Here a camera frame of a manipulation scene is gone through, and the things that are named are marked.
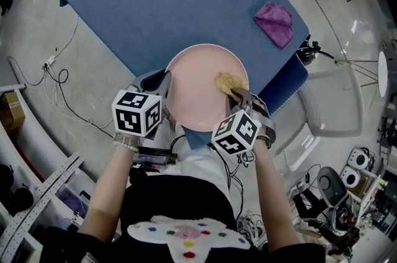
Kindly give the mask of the round white side table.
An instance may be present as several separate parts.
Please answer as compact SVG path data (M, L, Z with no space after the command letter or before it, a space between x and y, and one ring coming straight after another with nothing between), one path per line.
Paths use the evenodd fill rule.
M347 63L349 65L353 65L357 68L360 68L361 71L359 71L359 73L362 73L364 76L374 80L374 82L361 85L361 87L377 84L380 96L384 97L386 95L388 88L388 62L385 53L383 51L379 52L377 60L341 60L341 61L334 60L334 63L336 65ZM378 70L377 74L373 73L367 68L364 68L363 66L360 65L360 63L376 63Z

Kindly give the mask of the yellow sponge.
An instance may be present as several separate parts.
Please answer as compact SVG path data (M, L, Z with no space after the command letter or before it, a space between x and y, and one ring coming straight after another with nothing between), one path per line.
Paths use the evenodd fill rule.
M227 72L219 72L214 78L215 86L222 93L231 96L235 101L239 102L239 97L234 95L231 90L233 88L243 88L248 90L248 82L246 79Z

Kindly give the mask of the big pink plate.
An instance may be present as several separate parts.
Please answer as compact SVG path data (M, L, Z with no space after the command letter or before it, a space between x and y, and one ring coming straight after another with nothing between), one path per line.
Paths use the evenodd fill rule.
M166 101L176 122L197 132L211 132L225 118L226 94L215 84L218 73L237 75L249 84L247 72L234 53L204 43L187 47L168 64L171 85Z

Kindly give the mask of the white round-faced device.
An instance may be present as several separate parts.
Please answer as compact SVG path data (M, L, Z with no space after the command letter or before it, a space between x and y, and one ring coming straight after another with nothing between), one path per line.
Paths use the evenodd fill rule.
M361 148L354 148L348 157L347 165L357 169L363 170L369 164L368 154Z
M341 171L340 178L347 188L354 188L359 184L360 173L358 170L346 165Z

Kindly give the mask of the cardboard box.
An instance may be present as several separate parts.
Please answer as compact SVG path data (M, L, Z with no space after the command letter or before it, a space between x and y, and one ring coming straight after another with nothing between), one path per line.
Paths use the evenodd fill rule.
M19 129L25 120L25 114L16 92L4 93L0 100L0 122L5 131L11 133Z

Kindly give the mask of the white plastic chair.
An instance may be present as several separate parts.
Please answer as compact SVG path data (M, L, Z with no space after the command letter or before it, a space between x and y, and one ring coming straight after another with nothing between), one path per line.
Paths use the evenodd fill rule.
M287 172L296 171L323 138L360 136L364 102L354 69L340 65L309 74L272 120L277 135L272 151Z

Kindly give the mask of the person's left forearm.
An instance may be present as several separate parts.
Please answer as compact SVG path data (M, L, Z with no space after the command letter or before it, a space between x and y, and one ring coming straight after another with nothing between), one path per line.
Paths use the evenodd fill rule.
M93 236L103 243L112 242L134 154L130 148L115 145L112 157L96 183L79 233Z

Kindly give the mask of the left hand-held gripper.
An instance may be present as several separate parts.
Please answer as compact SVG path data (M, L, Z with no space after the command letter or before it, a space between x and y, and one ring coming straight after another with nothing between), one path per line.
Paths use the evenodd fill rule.
M135 78L126 90L120 90L112 103L115 130L152 140L163 122L172 74L154 70Z

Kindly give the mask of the perforated metal rail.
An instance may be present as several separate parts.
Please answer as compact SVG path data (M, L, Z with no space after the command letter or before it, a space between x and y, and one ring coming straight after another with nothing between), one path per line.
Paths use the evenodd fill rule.
M48 205L61 186L83 163L78 153L72 154L33 193L33 205L15 214L0 237L0 263L11 263L16 250L28 233L29 228L42 210Z

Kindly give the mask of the clear storage bin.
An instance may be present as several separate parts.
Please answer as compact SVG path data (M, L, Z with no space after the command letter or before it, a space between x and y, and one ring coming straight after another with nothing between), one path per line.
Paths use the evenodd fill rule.
M75 214L85 218L91 196L85 190L76 190L69 184L65 184L56 196Z

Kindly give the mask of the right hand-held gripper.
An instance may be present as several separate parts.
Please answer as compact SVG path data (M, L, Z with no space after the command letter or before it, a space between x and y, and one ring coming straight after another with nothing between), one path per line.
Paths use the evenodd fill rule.
M245 153L253 149L261 128L265 129L265 144L270 147L276 139L275 123L266 104L248 90L234 87L226 98L225 118L213 127L211 144L224 154Z

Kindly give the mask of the white side desk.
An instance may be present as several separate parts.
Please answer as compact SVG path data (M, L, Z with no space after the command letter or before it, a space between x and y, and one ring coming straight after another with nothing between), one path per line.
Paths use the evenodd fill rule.
M25 119L17 130L8 133L0 122L0 164L14 172L16 186L25 185L37 189L55 171L66 165L70 157L50 138L26 103L23 91L8 61L0 56L0 98L7 92L15 92L17 107Z

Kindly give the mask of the black round helmet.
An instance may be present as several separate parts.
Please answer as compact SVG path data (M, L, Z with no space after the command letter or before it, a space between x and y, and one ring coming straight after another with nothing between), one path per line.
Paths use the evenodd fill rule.
M33 195L28 188L22 187L15 191L9 203L9 214L15 214L29 209L34 202Z
M4 164L0 164L0 192L6 191L12 187L14 175L12 169Z

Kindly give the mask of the blue tablecloth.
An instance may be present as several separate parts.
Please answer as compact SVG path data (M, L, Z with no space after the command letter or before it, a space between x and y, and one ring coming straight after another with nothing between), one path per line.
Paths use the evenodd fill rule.
M254 21L266 3L292 16L293 38L278 48ZM296 51L309 30L289 0L60 0L71 6L136 76L165 68L199 43L229 49L243 63L252 93L275 113L305 83Z

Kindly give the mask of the person's black top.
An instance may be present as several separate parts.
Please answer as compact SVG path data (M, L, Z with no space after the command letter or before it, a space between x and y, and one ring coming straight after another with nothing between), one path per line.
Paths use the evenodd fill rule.
M212 183L148 176L124 196L121 236L105 244L50 227L40 263L325 263L323 247L294 244L260 251L238 233L230 202Z

